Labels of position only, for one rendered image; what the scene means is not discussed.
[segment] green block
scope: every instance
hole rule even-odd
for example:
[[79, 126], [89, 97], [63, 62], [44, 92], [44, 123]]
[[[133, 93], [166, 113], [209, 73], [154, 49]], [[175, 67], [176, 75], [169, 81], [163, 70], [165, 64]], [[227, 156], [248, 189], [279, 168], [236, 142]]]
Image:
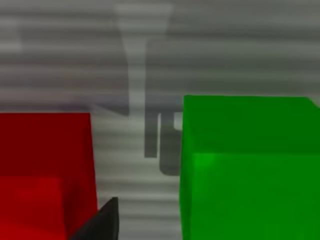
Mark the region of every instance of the green block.
[[306, 97], [185, 96], [183, 240], [320, 240], [319, 126]]

